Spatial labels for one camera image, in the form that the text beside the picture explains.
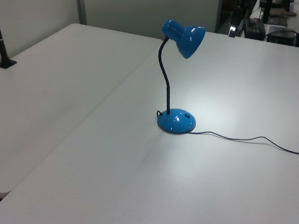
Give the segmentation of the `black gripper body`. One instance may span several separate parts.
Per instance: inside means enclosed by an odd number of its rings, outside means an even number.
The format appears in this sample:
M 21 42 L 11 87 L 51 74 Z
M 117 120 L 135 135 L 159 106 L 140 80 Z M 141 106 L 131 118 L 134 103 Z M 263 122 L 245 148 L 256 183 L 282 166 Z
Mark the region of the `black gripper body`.
M 244 17 L 245 10 L 241 6 L 235 7 L 230 20 L 231 27 L 238 27 Z

